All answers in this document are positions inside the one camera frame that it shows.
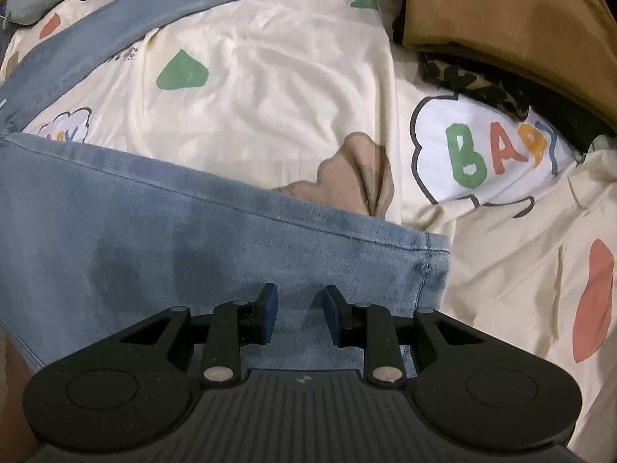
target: logo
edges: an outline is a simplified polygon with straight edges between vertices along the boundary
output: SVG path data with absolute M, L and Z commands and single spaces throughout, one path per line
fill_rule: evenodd
M 522 217 L 580 163 L 533 110 L 518 123 L 458 94 L 423 99 L 411 116 L 410 135 L 411 172 L 432 204 L 521 204 L 514 217 Z
M 295 380 L 302 385 L 306 385 L 307 383 L 313 381 L 313 378 L 311 378 L 311 376 L 308 376 L 307 374 L 302 374 L 301 376 L 298 376 Z

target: cream bedding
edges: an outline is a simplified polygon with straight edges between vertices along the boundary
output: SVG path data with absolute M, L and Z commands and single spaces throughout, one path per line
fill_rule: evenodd
M 110 0 L 19 32 L 5 77 Z M 25 130 L 205 170 L 452 239 L 443 311 L 557 363 L 583 411 L 570 448 L 617 458 L 617 149 L 578 155 L 535 115 L 417 78 L 397 0 L 241 0 L 152 30 Z

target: skin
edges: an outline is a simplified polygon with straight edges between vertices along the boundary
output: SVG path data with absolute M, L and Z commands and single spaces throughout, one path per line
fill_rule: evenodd
M 0 411 L 0 461 L 22 463 L 39 448 L 22 410 L 22 394 L 32 373 L 10 342 L 5 356 L 8 393 Z

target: orange oval print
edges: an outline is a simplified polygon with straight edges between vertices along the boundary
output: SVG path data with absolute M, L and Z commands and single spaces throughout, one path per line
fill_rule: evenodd
M 589 249 L 589 279 L 582 292 L 572 330 L 575 362 L 587 360 L 607 338 L 613 306 L 613 253 L 600 239 Z
M 54 14 L 51 16 L 51 19 L 47 22 L 47 24 L 42 27 L 42 30 L 39 33 L 39 40 L 42 40 L 46 36 L 52 34 L 58 28 L 58 26 L 60 26 L 61 22 L 62 21 L 60 19 L 60 16 L 54 12 Z

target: silver screw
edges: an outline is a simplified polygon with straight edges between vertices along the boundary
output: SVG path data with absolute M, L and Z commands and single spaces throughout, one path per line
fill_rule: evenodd
M 215 383 L 223 383 L 232 379 L 233 370 L 229 367 L 223 367 L 222 365 L 215 365 L 204 371 L 204 377 Z
M 373 378 L 384 383 L 394 383 L 403 377 L 403 371 L 390 365 L 382 365 L 373 369 Z

